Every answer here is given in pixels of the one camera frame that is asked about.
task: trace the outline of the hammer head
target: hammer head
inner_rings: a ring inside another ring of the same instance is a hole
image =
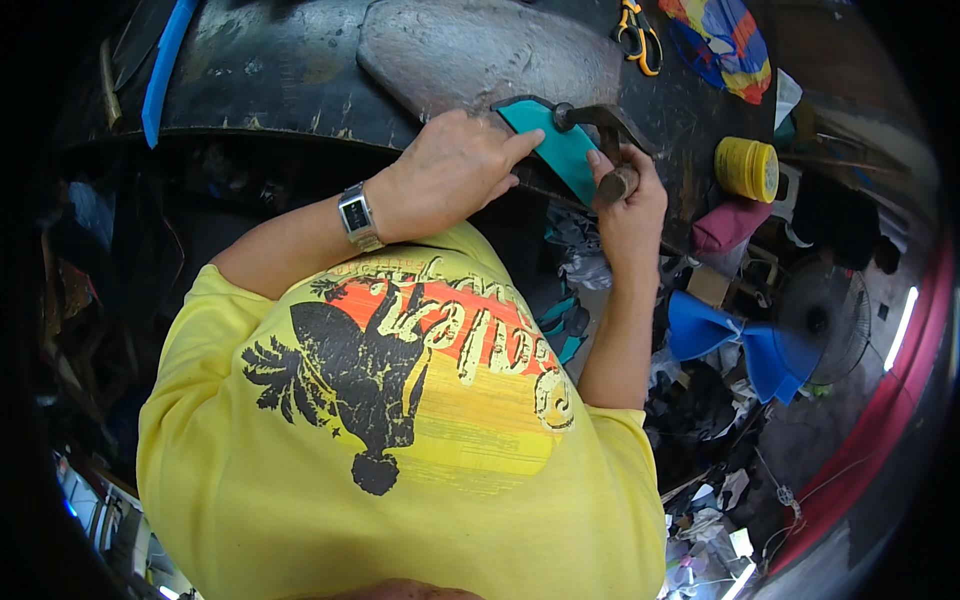
[[[570,103],[561,102],[553,107],[553,123],[560,132],[568,132],[578,124],[596,127],[600,132],[600,150],[614,165],[620,164],[620,134],[652,158],[664,155],[664,149],[647,139],[634,120],[617,105],[575,108]]]

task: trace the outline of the silhouette graphic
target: silhouette graphic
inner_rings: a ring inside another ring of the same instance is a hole
[[[340,289],[328,292],[332,292],[328,298],[342,293]],[[394,333],[379,332],[399,297],[399,288],[388,282],[384,299],[366,330],[361,330],[345,311],[325,302],[294,304],[290,317],[302,353],[271,338],[270,348],[254,343],[242,354],[249,364],[244,375],[252,383],[268,386],[257,401],[260,408],[274,410],[279,406],[292,423],[292,399],[297,410],[315,426],[328,421],[318,416],[317,409],[325,409],[331,416],[339,412],[344,428],[367,447],[354,457],[353,481],[375,495],[388,492],[399,474],[396,458],[384,454],[384,450],[414,442],[414,418],[431,356],[431,350],[424,347],[420,323],[411,330],[412,342]],[[414,286],[404,315],[415,313],[422,299],[420,283]],[[427,360],[404,414],[403,389],[425,349]],[[332,435],[340,435],[340,430],[334,429]]]

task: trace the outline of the hair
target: hair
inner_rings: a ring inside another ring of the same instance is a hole
[[[900,265],[900,249],[898,249],[886,235],[881,235],[879,239],[876,240],[874,262],[880,270],[887,275],[892,275],[897,272],[897,268]]]

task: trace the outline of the scissors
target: scissors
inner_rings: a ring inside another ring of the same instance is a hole
[[[663,66],[663,47],[657,32],[650,27],[636,0],[622,0],[620,4],[623,12],[613,31],[613,39],[621,45],[626,44],[624,55],[627,60],[636,60],[644,75],[653,77],[659,74]]]

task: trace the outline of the yellow lid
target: yellow lid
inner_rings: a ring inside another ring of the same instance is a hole
[[[771,203],[777,197],[777,188],[780,186],[780,164],[777,162],[777,150],[770,144],[759,145],[754,176],[754,190],[759,192],[757,200]]]

